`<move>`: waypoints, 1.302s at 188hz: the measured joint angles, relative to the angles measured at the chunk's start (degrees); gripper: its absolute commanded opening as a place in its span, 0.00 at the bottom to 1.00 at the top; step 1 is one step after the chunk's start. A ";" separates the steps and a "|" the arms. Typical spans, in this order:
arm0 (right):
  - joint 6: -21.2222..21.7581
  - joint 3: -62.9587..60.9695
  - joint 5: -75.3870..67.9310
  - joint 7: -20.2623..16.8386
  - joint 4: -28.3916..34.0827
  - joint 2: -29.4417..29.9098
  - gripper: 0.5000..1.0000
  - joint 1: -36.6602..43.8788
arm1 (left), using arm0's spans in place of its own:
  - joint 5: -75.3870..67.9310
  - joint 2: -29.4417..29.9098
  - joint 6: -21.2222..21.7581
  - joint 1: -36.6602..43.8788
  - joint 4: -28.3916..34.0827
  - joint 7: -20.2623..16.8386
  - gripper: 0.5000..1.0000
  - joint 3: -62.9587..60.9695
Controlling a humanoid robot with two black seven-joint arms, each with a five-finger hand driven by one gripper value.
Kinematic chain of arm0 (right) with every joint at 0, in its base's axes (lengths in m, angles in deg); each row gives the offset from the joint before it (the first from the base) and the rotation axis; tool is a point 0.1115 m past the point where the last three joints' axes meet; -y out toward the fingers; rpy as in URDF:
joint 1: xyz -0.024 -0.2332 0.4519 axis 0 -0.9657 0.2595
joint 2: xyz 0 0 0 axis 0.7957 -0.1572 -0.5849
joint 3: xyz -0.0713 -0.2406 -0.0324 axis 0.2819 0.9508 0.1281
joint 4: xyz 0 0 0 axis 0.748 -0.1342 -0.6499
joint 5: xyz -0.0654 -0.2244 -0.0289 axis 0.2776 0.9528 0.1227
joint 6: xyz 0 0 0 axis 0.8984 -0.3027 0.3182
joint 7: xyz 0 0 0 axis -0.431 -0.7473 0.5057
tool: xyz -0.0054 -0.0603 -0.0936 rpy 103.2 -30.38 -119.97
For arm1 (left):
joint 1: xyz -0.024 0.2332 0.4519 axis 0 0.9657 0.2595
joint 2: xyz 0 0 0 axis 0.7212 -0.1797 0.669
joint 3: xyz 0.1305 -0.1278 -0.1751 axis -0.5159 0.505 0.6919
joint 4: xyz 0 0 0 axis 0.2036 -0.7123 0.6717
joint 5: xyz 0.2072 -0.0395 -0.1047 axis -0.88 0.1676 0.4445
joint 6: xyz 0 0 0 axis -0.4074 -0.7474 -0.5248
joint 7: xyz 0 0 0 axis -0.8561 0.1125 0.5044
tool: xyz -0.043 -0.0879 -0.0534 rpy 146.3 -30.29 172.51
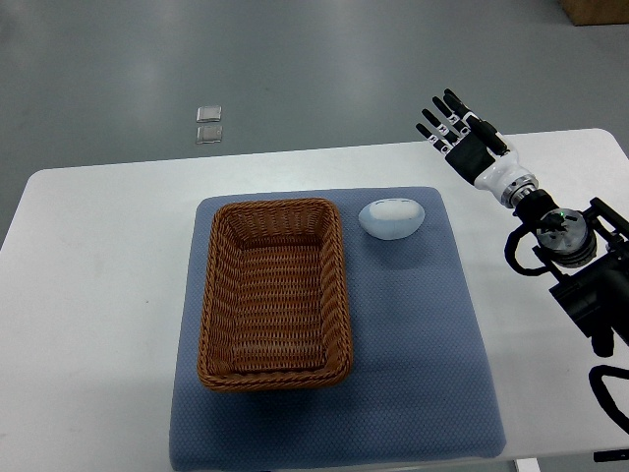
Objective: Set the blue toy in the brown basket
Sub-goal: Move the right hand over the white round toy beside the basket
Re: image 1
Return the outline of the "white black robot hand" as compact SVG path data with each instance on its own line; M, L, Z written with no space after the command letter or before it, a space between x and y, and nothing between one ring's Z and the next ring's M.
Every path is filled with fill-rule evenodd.
M427 108L422 114L442 138L422 123L417 123L416 129L444 154L445 161L459 176L476 189L492 193L501 204L519 204L536 190L536 177L520 164L515 147L489 122L467 113L466 105L450 88L443 91L443 100L438 96L431 100L459 132L458 141L452 146L449 144L455 142L455 134ZM463 134L465 126L468 132Z

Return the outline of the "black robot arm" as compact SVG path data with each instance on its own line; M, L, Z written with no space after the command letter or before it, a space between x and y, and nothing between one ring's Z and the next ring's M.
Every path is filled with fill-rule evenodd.
M584 209L559 205L519 150L450 88L423 109L417 131L468 184L518 218L503 255L516 273L550 274L549 293L591 342L611 357L628 340L628 221L600 198Z

